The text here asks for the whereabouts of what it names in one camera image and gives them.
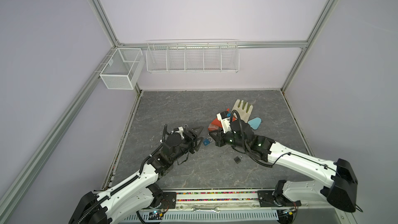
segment white mesh basket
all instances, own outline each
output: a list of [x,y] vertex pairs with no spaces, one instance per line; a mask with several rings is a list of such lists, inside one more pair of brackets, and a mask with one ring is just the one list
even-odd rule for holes
[[99,74],[109,89],[134,89],[145,60],[140,48],[117,48]]
[[147,70],[151,73],[238,72],[238,43],[149,45]]

